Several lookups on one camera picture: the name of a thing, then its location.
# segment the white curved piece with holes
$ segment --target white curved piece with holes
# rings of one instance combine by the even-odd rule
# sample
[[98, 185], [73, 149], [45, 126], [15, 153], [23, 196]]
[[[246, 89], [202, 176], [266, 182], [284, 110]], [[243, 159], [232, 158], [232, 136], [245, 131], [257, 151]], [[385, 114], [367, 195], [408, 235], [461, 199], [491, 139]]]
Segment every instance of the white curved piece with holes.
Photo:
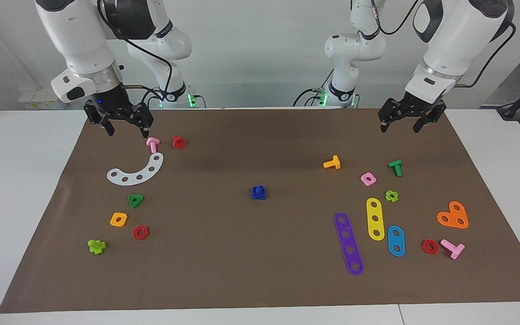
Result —
[[107, 179], [115, 185], [138, 185], [152, 178], [163, 164], [163, 154], [156, 152], [150, 156], [150, 161], [144, 169], [136, 173], [124, 173], [119, 168], [107, 172]]

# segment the blue cube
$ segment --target blue cube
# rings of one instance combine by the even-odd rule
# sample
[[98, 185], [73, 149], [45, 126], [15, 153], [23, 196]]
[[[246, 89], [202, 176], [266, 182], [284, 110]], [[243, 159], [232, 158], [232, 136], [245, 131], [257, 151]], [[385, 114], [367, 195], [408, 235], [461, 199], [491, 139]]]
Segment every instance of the blue cube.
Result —
[[252, 188], [252, 198], [255, 200], [265, 200], [266, 199], [266, 190], [262, 185], [254, 186]]

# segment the purple bar with holes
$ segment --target purple bar with holes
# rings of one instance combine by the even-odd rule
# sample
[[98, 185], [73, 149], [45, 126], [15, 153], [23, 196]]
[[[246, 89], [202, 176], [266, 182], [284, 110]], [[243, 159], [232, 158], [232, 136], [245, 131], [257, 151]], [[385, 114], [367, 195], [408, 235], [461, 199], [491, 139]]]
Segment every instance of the purple bar with holes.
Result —
[[362, 263], [361, 253], [358, 251], [357, 239], [354, 237], [353, 227], [350, 226], [350, 219], [346, 214], [338, 212], [334, 215], [336, 233], [342, 247], [346, 268], [353, 275], [361, 275], [365, 270]]

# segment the pink t-shaped piece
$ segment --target pink t-shaped piece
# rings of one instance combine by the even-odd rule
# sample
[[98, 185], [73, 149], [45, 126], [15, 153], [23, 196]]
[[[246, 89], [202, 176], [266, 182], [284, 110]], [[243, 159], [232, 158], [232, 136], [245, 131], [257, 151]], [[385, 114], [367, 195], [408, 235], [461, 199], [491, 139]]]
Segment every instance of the pink t-shaped piece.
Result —
[[155, 146], [157, 146], [159, 144], [159, 140], [157, 138], [148, 138], [148, 140], [146, 141], [146, 146], [150, 146], [150, 150], [152, 152], [152, 154], [155, 154], [156, 152], [158, 152], [155, 148]]
[[446, 249], [450, 250], [451, 254], [450, 257], [454, 260], [456, 260], [457, 257], [459, 257], [461, 251], [464, 249], [463, 244], [459, 244], [458, 246], [452, 245], [450, 241], [443, 239], [441, 240], [441, 245], [443, 245]]
[[376, 183], [376, 177], [374, 177], [372, 173], [365, 173], [365, 175], [361, 176], [361, 181], [365, 183], [366, 186], [371, 186]]

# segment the yellow t-shaped piece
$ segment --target yellow t-shaped piece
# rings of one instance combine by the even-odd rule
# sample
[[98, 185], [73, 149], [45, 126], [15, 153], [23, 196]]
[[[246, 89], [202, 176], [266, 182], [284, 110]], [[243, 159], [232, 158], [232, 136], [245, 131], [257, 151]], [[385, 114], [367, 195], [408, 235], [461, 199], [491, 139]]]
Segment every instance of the yellow t-shaped piece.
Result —
[[335, 167], [336, 169], [340, 169], [340, 160], [338, 159], [338, 156], [336, 154], [332, 156], [332, 160], [326, 161], [324, 163], [324, 168], [330, 168]]

